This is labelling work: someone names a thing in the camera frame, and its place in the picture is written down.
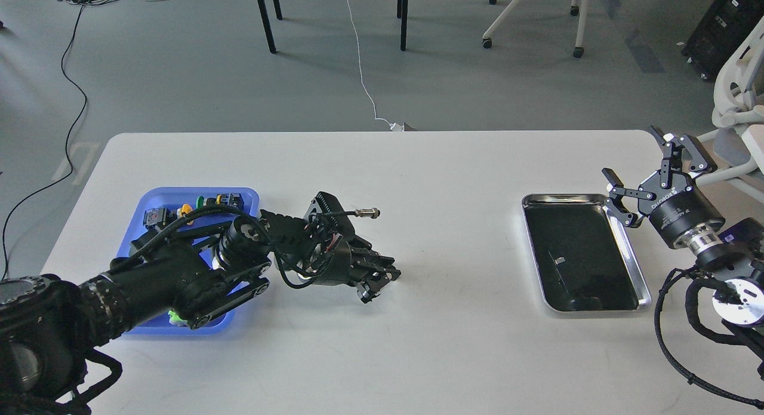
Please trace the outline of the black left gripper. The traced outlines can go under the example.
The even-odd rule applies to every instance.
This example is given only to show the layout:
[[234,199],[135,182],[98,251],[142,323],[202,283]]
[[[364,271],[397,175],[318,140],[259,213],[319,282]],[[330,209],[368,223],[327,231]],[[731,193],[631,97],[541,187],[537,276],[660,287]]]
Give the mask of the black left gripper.
[[365,239],[352,239],[338,242],[323,273],[313,279],[313,285],[356,285],[362,303],[369,303],[385,285],[400,276],[394,258],[374,251],[371,242]]

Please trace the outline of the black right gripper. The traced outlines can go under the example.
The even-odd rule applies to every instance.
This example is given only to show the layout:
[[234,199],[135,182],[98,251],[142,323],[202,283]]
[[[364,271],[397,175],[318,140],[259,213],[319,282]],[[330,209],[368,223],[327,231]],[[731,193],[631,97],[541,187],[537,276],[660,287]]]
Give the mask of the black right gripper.
[[[609,211],[628,228],[638,228],[644,214],[671,249],[684,247],[680,238],[698,225],[720,230],[725,219],[695,184],[699,176],[717,170],[707,149],[689,134],[666,134],[656,126],[650,126],[648,132],[660,144],[661,167],[639,185],[640,190],[625,188],[614,170],[602,168],[609,183]],[[626,197],[638,199],[641,214],[627,210],[623,205]]]

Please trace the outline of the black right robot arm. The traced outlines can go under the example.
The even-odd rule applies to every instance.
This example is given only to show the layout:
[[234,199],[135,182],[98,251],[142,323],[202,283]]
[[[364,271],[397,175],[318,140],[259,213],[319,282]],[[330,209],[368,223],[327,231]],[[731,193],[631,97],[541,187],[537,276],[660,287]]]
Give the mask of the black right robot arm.
[[745,219],[722,230],[722,214],[696,184],[717,170],[710,154],[693,136],[649,132],[663,154],[660,167],[635,189],[604,168],[606,207],[629,228],[647,217],[667,247],[690,249],[696,261],[685,296],[689,324],[713,342],[744,345],[762,357],[762,225]]

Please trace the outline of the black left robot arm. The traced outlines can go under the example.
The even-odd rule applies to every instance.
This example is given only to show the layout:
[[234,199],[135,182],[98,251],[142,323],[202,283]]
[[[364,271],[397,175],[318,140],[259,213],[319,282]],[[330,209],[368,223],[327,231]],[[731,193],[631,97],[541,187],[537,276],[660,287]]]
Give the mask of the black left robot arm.
[[319,192],[304,217],[245,212],[232,195],[147,215],[128,256],[82,284],[54,274],[2,280],[2,413],[90,414],[122,364],[98,347],[173,311],[198,330],[262,294],[271,265],[289,287],[349,285],[363,303],[401,272]]

